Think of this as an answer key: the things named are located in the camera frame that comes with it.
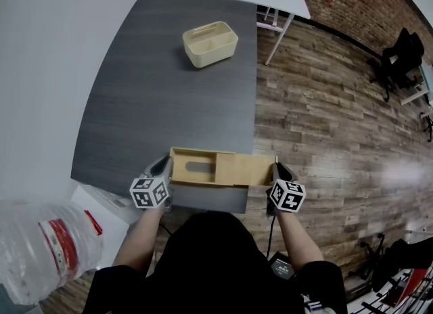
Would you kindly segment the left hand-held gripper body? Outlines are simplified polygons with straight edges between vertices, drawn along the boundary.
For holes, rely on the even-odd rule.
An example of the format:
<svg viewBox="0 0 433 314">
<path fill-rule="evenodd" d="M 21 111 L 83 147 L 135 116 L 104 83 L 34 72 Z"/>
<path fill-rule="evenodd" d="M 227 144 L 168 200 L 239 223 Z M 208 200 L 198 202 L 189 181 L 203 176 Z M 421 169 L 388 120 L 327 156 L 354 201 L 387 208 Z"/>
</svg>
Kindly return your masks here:
<svg viewBox="0 0 433 314">
<path fill-rule="evenodd" d="M 133 180 L 129 192 L 133 203 L 140 209 L 164 208 L 169 212 L 172 194 L 165 177 L 140 177 Z"/>
</svg>

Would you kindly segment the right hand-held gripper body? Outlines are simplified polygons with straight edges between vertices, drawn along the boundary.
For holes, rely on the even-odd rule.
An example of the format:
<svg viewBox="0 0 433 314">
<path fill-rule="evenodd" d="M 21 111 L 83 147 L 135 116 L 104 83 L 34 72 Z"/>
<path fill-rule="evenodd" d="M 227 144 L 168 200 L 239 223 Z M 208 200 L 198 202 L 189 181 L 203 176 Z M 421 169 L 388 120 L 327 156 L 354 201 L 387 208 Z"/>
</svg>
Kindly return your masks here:
<svg viewBox="0 0 433 314">
<path fill-rule="evenodd" d="M 267 214 L 275 216 L 278 211 L 297 213 L 306 197 L 306 190 L 300 183 L 276 179 L 266 194 Z"/>
</svg>

